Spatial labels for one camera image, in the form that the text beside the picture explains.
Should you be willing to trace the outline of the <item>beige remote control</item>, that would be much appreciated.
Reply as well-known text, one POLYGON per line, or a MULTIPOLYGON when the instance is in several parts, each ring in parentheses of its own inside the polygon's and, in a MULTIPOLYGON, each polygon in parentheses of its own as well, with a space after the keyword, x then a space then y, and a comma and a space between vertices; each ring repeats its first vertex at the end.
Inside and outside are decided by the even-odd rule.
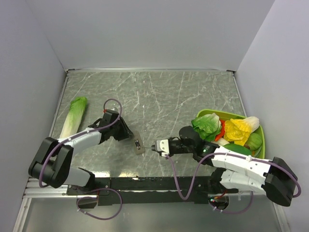
POLYGON ((133 144, 136 155, 142 155, 145 153, 145 147, 138 131, 133 131, 133 144))

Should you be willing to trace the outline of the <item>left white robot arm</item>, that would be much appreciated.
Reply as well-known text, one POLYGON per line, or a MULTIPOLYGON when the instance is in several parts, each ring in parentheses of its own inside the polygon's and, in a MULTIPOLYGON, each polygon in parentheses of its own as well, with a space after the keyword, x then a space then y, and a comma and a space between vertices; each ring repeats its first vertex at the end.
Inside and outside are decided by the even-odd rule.
POLYGON ((63 139, 45 138, 28 169, 28 174, 54 188, 66 184, 78 186, 82 193, 90 194, 96 187, 95 175, 82 168, 72 168, 72 158, 111 137, 121 141, 132 138, 133 132, 118 112, 108 109, 104 110, 102 118, 80 133, 63 139))

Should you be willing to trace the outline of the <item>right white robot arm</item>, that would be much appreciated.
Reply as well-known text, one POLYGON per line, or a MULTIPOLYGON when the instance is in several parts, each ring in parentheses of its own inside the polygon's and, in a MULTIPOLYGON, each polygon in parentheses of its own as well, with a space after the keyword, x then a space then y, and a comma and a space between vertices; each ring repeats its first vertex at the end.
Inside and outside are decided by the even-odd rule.
POLYGON ((288 207, 301 194, 297 176, 281 158, 254 158, 203 140, 191 127, 180 129, 179 137, 156 140, 151 149, 166 159, 175 154, 192 154, 198 165, 219 169, 211 180, 215 192, 236 189, 265 195, 272 202, 288 207))

